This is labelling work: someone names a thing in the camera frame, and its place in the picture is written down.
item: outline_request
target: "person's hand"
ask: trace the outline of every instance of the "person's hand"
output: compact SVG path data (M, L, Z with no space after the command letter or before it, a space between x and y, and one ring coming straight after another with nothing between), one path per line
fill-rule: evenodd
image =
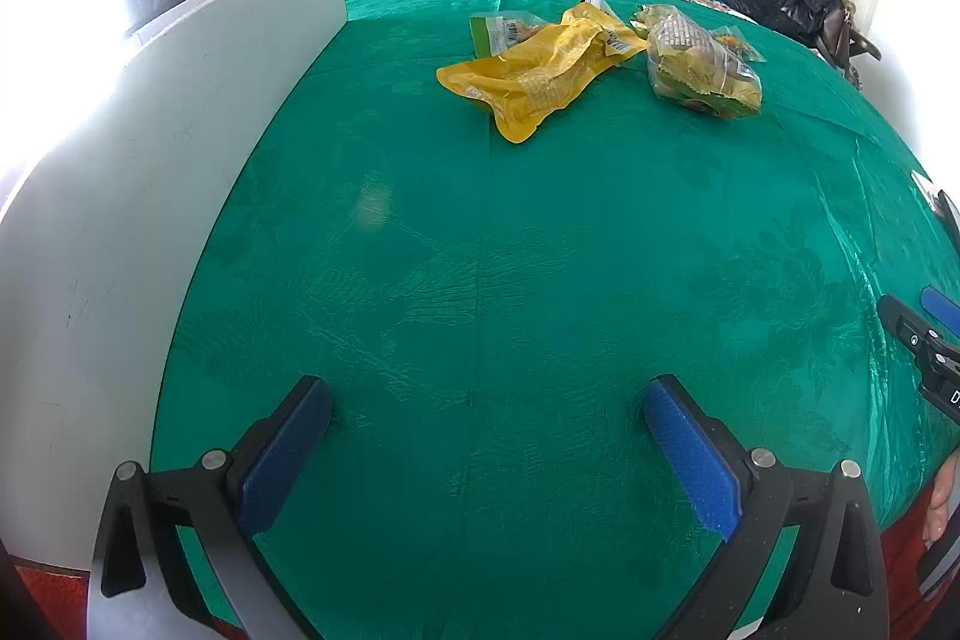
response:
M947 530L947 497L953 490L953 471L956 469L959 453L960 451L951 453L937 470L937 477L933 479L933 495L930 497L930 507L926 510L926 520L923 522L925 543L935 543Z

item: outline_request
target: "metal screw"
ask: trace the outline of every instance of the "metal screw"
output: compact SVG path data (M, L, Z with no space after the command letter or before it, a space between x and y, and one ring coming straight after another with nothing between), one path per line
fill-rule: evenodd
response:
M776 456L766 448L754 448L754 450L750 451L750 459L758 467L763 467L763 469L769 469L776 464Z
M130 480L136 475L136 462L124 461L117 467L117 480Z
M203 469L220 469L226 463L227 454L219 448L207 451L203 454L203 458L200 459L200 464L203 464Z
M860 477L861 474L860 465L849 458L840 462L840 471L847 477Z

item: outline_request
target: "finger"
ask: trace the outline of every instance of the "finger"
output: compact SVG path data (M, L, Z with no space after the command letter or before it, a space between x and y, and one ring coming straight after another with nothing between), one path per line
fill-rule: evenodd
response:
M930 497L931 507L939 507L947 501L947 497L953 488L953 472L956 466L957 453L954 451L937 470L937 477L933 479L933 495Z
M930 541L936 542L944 536L947 528L947 506L939 506L930 510Z

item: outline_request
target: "blue gripper pad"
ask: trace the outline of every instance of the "blue gripper pad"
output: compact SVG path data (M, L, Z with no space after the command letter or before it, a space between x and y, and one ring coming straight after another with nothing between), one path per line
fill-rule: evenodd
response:
M960 336L960 306L944 296L933 286L927 286L920 292L920 304L923 309L939 320L955 335Z
M323 437L332 412L330 390L315 381L243 477L236 520L248 537L274 525L307 458Z
M739 483L700 424L659 380L647 386L643 416L700 523L730 539L741 514Z

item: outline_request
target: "yellow snack bag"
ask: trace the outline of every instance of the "yellow snack bag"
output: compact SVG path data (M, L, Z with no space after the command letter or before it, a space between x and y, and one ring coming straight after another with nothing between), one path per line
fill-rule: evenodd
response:
M676 6L653 4L632 24L647 40L650 84L660 98L723 119L760 112L757 73Z
M597 74L645 49L620 20L591 4L577 4L558 25L546 25L493 58L438 68L437 79L457 95L490 105L503 137L520 143Z

